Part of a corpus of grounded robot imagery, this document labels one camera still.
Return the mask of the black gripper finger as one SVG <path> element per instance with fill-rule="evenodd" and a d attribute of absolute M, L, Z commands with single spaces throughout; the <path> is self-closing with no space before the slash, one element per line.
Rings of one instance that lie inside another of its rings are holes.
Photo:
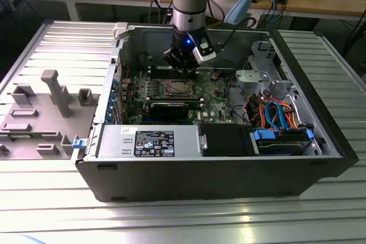
<path fill-rule="evenodd" d="M 188 52 L 171 44 L 170 48 L 163 52 L 163 59 L 175 70 L 181 79 L 188 78 L 187 60 Z"/>
<path fill-rule="evenodd" d="M 199 64 L 197 63 L 193 53 L 187 54 L 184 59 L 184 78 L 196 79 L 199 75 L 198 67 Z"/>

